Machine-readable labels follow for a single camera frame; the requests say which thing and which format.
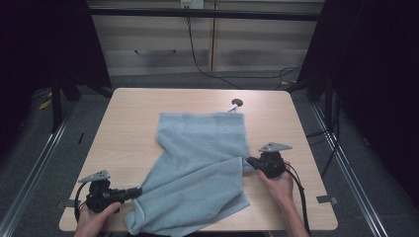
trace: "black cable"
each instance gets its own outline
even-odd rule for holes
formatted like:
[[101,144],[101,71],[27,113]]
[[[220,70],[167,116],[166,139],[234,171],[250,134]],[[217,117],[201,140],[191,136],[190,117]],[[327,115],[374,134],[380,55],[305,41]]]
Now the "black cable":
[[306,88],[308,86],[308,84],[314,80],[316,78],[316,75],[310,75],[307,79],[305,80],[297,80],[295,84],[293,84],[292,86],[288,87],[285,91],[288,93],[292,93],[294,91],[298,91],[301,90],[303,88]]
[[311,236],[311,232],[310,232],[310,227],[308,225],[308,216],[307,216],[307,205],[306,205],[306,201],[305,201],[305,194],[304,194],[304,188],[301,185],[301,182],[299,181],[299,178],[297,178],[291,171],[289,171],[288,169],[286,169],[286,172],[289,173],[293,179],[295,180],[296,185],[298,186],[298,190],[299,190],[299,195],[301,197],[301,206],[302,206],[302,219],[304,221],[304,227],[305,230],[307,231],[308,235]]
[[296,170],[293,168],[293,166],[291,166],[291,165],[290,165],[290,164],[288,164],[288,163],[284,163],[284,164],[286,164],[288,167],[290,167],[290,168],[293,170],[293,172],[295,173],[296,177],[298,178],[298,181],[301,183],[301,181],[299,180],[299,175],[298,175],[298,173],[296,172]]
[[340,110],[341,110],[341,102],[339,101],[338,96],[335,96],[335,119],[336,119],[336,141],[333,145],[332,154],[330,154],[329,159],[327,160],[326,167],[324,168],[323,172],[321,172],[321,179],[324,178],[326,175],[327,170],[329,169],[330,163],[332,162],[333,156],[336,153],[336,150],[339,146],[339,133],[340,133],[340,123],[339,123],[339,116],[340,116]]
[[80,197],[80,192],[83,189],[83,187],[86,185],[87,183],[83,183],[81,184],[80,188],[77,191],[76,194],[76,198],[74,199],[74,217],[76,217],[76,221],[78,223],[78,219],[80,217],[80,205],[78,204],[78,199]]
[[317,141],[317,142],[314,142],[314,143],[312,143],[312,144],[308,144],[309,146],[315,146],[315,145],[318,145],[318,144],[320,144],[320,143],[322,143],[322,142],[324,142],[326,140],[326,138],[323,138],[323,139],[321,139],[321,140],[319,140],[319,141]]
[[84,205],[86,203],[86,200],[85,201],[83,201],[83,202],[81,202],[80,204],[79,204],[79,209]]
[[321,129],[321,130],[315,131],[313,133],[307,134],[305,137],[314,137],[314,136],[322,135],[325,132],[327,132],[327,130]]
[[[239,89],[239,90],[244,90],[244,89],[243,89],[243,88],[241,88],[241,87],[239,87],[239,86],[237,86],[237,85],[235,85],[235,84],[233,84],[233,83],[231,83],[231,82],[229,82],[229,81],[228,81],[228,80],[226,80],[226,79],[233,79],[233,78],[243,78],[243,79],[274,79],[274,78],[282,78],[283,76],[285,76],[285,75],[287,75],[287,74],[290,74],[290,73],[291,73],[291,72],[293,72],[294,70],[299,69],[299,68],[301,68],[301,67],[302,67],[302,65],[299,65],[299,66],[296,66],[296,67],[285,67],[285,68],[283,68],[283,69],[281,69],[281,70],[280,70],[280,75],[276,75],[276,76],[266,76],[266,77],[262,77],[262,76],[258,76],[258,77],[256,77],[256,76],[222,76],[222,77],[220,77],[220,76],[215,76],[215,75],[211,75],[211,74],[205,73],[205,72],[201,69],[201,67],[198,65],[197,58],[196,58],[196,56],[195,56],[194,42],[193,42],[193,40],[192,40],[191,18],[187,18],[187,22],[188,22],[189,40],[190,40],[190,42],[191,42],[192,57],[194,58],[194,63],[195,63],[195,66],[198,68],[198,70],[199,70],[201,73],[203,73],[204,75],[208,76],[208,77],[211,77],[211,78],[215,78],[215,79],[222,80],[222,81],[224,81],[224,82],[228,83],[229,85],[231,85],[231,86],[233,86],[233,87],[235,87],[235,88],[237,88],[237,89]],[[284,70],[288,70],[288,69],[291,69],[291,70],[290,70],[289,72],[286,72],[286,73],[282,74],[282,72],[283,72]],[[281,80],[280,84],[279,84],[279,85],[278,85],[278,86],[277,86],[274,90],[278,90],[278,88],[280,88],[280,87],[281,87],[281,85],[282,85],[282,80]]]

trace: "small round object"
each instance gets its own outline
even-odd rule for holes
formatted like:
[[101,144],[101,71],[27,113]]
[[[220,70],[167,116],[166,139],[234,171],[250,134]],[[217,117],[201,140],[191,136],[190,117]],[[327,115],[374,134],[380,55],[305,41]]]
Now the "small round object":
[[237,105],[238,107],[243,106],[243,102],[240,99],[234,99],[231,101],[232,105]]

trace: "person's left hand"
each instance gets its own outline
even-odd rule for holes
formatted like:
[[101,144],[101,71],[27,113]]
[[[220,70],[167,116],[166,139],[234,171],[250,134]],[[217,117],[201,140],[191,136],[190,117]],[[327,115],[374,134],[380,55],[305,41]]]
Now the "person's left hand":
[[80,209],[80,218],[77,225],[75,237],[96,237],[101,232],[109,216],[115,213],[120,207],[120,202],[110,204],[100,213],[90,210],[86,204]]

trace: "light blue cloth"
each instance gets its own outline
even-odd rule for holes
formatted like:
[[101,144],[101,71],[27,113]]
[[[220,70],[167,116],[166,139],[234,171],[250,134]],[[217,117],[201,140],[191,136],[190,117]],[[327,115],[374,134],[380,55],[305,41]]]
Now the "light blue cloth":
[[249,205],[242,114],[161,114],[156,137],[163,152],[126,215],[129,233],[184,236]]

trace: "wooden table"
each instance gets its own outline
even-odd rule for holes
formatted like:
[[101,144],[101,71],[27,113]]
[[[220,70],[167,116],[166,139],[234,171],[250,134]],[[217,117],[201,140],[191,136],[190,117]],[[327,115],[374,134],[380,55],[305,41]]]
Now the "wooden table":
[[[268,142],[291,145],[282,151],[285,160],[298,171],[305,188],[309,225],[312,230],[332,230],[337,220],[330,203],[318,203],[316,197],[325,196],[316,164],[302,130],[293,101],[287,92],[192,90],[192,89],[127,89],[115,91],[96,134],[79,179],[102,169],[111,174],[111,189],[137,187],[161,153],[155,140],[159,114],[226,112],[232,99],[244,105],[237,112],[244,114],[250,154],[259,157],[258,148]],[[80,184],[71,195],[74,199]],[[243,177],[243,190],[250,205],[214,223],[205,231],[275,231],[284,230],[281,213],[255,173]],[[302,216],[298,189],[294,201]],[[81,193],[88,194],[88,187]],[[133,210],[129,201],[121,212],[109,219],[109,230],[126,231],[124,215]],[[66,208],[59,227],[74,231],[74,209]]]

